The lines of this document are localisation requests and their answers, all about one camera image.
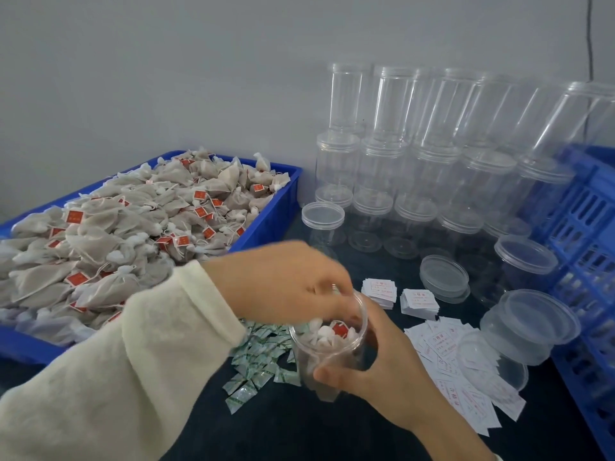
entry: person's left hand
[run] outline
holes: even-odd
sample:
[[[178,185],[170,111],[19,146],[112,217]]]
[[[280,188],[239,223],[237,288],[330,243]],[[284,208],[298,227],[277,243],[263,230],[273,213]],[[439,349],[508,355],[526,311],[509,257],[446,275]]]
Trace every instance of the person's left hand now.
[[[201,263],[237,317],[298,324],[357,315],[344,267],[302,241],[286,241]],[[332,285],[340,294],[333,294]]]

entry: dark table surface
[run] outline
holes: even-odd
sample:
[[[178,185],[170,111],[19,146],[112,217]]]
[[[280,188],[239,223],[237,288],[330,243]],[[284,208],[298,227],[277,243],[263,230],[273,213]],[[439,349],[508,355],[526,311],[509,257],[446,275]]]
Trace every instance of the dark table surface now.
[[[286,238],[308,236],[309,229],[296,217]],[[365,254],[347,243],[333,249],[357,290],[366,278],[394,280],[400,292],[423,288],[417,260],[402,261],[384,249]],[[484,311],[472,296],[458,305],[440,303],[440,315],[475,327]],[[401,328],[423,321],[401,314],[399,300],[388,314]],[[0,360],[0,393],[41,368]],[[352,395],[323,403],[305,388],[270,382],[232,416],[222,385],[234,374],[229,359],[203,389],[165,461],[429,459],[412,433],[392,425]],[[490,429],[491,436],[482,437],[493,452],[505,461],[604,459],[551,360],[529,369],[529,383],[521,395],[527,404],[517,422],[496,408],[502,428]]]

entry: white fleece sleeve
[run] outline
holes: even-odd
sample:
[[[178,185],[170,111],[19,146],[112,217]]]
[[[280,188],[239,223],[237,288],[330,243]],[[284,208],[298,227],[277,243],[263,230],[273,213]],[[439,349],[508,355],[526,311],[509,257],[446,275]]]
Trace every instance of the white fleece sleeve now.
[[[198,262],[0,399],[3,460],[157,460],[245,328]]]

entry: black tablecloth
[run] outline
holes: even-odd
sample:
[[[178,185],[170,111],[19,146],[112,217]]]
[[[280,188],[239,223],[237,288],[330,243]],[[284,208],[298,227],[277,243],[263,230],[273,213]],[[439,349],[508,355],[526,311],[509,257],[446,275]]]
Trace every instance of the black tablecloth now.
[[[298,216],[287,239],[307,239],[308,235],[309,229]],[[398,291],[422,288],[418,261],[398,260],[383,249],[374,254],[360,253],[347,243],[334,251],[357,290],[365,278],[392,279]],[[267,259],[262,266],[275,268],[267,264]],[[442,316],[456,317],[475,327],[484,311],[471,296],[459,305],[441,303],[440,308]],[[422,322],[401,314],[399,301],[388,314],[402,328]],[[368,352],[370,358],[373,360],[373,352]],[[0,360],[0,392],[28,380],[39,370],[38,366]],[[335,403],[322,403],[305,388],[270,382],[232,416],[221,387],[234,374],[229,360],[211,378],[165,461],[429,459],[412,433],[392,425],[369,404],[351,395],[342,395]],[[527,404],[519,421],[513,422],[496,409],[502,428],[490,429],[491,436],[482,437],[505,461],[603,459],[550,360],[530,368],[529,383],[521,395]]]

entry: white wall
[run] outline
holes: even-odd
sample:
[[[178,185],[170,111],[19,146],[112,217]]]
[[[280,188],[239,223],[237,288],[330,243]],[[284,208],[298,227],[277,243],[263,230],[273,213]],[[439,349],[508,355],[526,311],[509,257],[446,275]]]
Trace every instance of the white wall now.
[[[615,2],[595,4],[596,80],[615,82]],[[585,80],[585,9],[586,0],[0,0],[0,218],[198,144],[311,171],[333,60]]]

